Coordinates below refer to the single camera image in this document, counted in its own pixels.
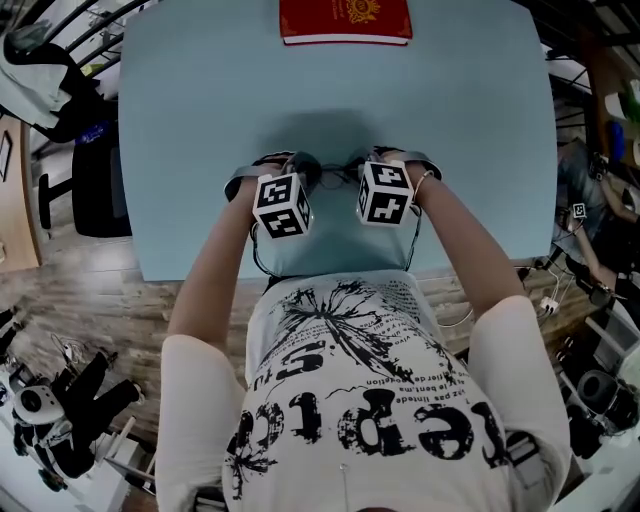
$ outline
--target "light blue table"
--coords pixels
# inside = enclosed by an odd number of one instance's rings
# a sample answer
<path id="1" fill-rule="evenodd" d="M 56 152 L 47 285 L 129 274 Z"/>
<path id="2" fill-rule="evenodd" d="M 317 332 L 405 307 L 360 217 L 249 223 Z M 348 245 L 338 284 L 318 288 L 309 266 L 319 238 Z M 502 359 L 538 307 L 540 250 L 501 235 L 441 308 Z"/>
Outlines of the light blue table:
<path id="1" fill-rule="evenodd" d="M 131 20 L 120 143 L 145 279 L 184 279 L 231 172 L 282 149 L 323 163 L 373 144 L 424 151 L 511 258 L 548 252 L 555 123 L 530 14 L 509 0 L 409 8 L 408 47 L 285 47 L 278 0 L 165 0 Z M 364 228 L 356 195 L 318 188 L 312 235 L 277 244 L 261 236 L 262 259 L 287 273 L 401 266 L 415 218 L 401 230 Z M 425 219 L 411 270 L 448 265 Z M 240 276 L 262 276 L 250 245 Z"/>

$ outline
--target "cable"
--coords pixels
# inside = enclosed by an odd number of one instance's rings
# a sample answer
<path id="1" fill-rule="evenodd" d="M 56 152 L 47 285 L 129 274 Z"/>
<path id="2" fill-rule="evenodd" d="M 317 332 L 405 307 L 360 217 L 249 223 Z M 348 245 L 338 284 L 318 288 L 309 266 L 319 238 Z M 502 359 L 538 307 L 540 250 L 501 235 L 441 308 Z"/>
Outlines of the cable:
<path id="1" fill-rule="evenodd" d="M 547 259 L 549 260 L 549 263 L 551 263 L 553 266 L 557 267 L 558 270 L 560 270 L 560 272 L 562 272 L 563 274 L 567 274 L 568 276 L 572 276 L 575 277 L 576 275 L 573 272 L 567 272 L 567 269 L 563 269 L 560 265 L 558 265 L 555 261 L 553 261 L 551 258 L 547 257 Z"/>
<path id="2" fill-rule="evenodd" d="M 574 278 L 575 278 L 575 276 L 573 276 L 571 279 L 569 279 L 569 284 L 564 289 L 564 292 L 562 292 L 562 297 L 560 297 L 560 300 L 558 301 L 558 308 L 557 309 L 560 309 L 560 304 L 562 304 L 562 301 L 564 300 L 564 296 L 567 294 L 567 291 L 569 290 L 569 287 L 571 286 L 571 283 L 573 283 Z"/>
<path id="3" fill-rule="evenodd" d="M 440 322 L 438 322 L 438 327 L 442 327 L 443 329 L 448 329 L 449 327 L 457 327 L 460 324 L 463 324 L 464 322 L 466 322 L 467 319 L 471 316 L 471 313 L 473 313 L 473 307 L 469 308 L 469 312 L 466 315 L 464 315 L 462 320 L 460 320 L 459 322 L 456 322 L 455 324 L 450 324 L 450 325 L 441 324 Z"/>
<path id="4" fill-rule="evenodd" d="M 582 219 L 580 221 L 580 224 L 578 224 L 578 227 L 576 229 L 574 229 L 573 231 L 569 231 L 566 235 L 564 235 L 563 237 L 560 238 L 556 238 L 555 240 L 551 240 L 552 244 L 558 243 L 561 240 L 564 240 L 565 238 L 569 238 L 570 236 L 573 236 L 576 234 L 576 232 L 582 227 L 582 225 L 584 224 L 584 219 Z"/>

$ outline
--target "white cloth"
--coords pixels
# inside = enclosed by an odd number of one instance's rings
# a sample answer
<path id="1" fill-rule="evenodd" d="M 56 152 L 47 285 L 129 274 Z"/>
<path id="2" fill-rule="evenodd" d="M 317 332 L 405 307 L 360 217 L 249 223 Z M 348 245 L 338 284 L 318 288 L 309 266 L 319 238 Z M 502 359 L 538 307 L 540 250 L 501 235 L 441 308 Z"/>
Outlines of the white cloth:
<path id="1" fill-rule="evenodd" d="M 469 373 L 440 340 L 400 271 L 267 292 L 249 323 L 244 399 L 220 351 L 168 338 L 161 512 L 190 510 L 199 486 L 221 482 L 231 511 L 546 510 L 571 451 L 531 302 L 478 320 Z"/>
<path id="2" fill-rule="evenodd" d="M 62 64 L 14 66 L 4 56 L 6 34 L 0 36 L 0 104 L 27 124 L 55 128 L 58 112 L 71 96 L 60 89 L 67 74 Z"/>

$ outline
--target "red notebook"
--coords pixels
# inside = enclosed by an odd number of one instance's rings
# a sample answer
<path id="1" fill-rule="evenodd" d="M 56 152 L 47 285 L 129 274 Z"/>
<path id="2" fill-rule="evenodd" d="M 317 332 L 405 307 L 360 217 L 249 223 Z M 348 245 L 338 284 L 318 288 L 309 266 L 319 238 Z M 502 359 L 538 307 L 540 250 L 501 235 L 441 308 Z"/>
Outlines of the red notebook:
<path id="1" fill-rule="evenodd" d="M 288 45 L 406 45 L 413 37 L 406 0 L 280 0 L 280 34 Z"/>

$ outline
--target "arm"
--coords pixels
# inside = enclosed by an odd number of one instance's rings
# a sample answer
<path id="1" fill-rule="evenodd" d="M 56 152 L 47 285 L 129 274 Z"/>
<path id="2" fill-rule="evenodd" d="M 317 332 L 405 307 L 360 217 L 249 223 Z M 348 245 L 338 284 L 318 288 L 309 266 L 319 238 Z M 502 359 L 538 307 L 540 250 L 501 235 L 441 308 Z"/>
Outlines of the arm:
<path id="1" fill-rule="evenodd" d="M 610 270 L 604 265 L 600 264 L 600 261 L 598 260 L 598 257 L 596 256 L 596 253 L 591 246 L 591 242 L 589 241 L 584 228 L 580 226 L 574 234 L 576 235 L 576 239 L 578 240 L 580 252 L 582 252 L 584 259 L 587 262 L 587 266 L 589 267 L 589 272 L 591 273 L 593 278 L 605 285 L 610 290 L 615 290 L 618 276 L 613 270 Z"/>
<path id="2" fill-rule="evenodd" d="M 614 192 L 613 188 L 611 188 L 609 179 L 609 175 L 606 175 L 600 182 L 602 193 L 607 200 L 609 208 L 611 208 L 611 211 L 615 214 L 616 217 L 635 224 L 638 221 L 638 214 L 628 210 L 626 206 L 622 204 L 620 196 Z"/>
<path id="3" fill-rule="evenodd" d="M 227 330 L 242 253 L 253 223 L 257 180 L 242 181 L 182 285 L 169 334 L 186 334 L 226 352 Z"/>
<path id="4" fill-rule="evenodd" d="M 13 449 L 20 457 L 27 455 L 27 446 L 22 442 L 22 427 L 17 423 L 13 426 Z"/>
<path id="5" fill-rule="evenodd" d="M 415 187 L 424 167 L 409 164 L 407 171 Z M 429 216 L 476 318 L 507 297 L 526 296 L 507 255 L 444 183 L 427 177 L 416 201 Z"/>

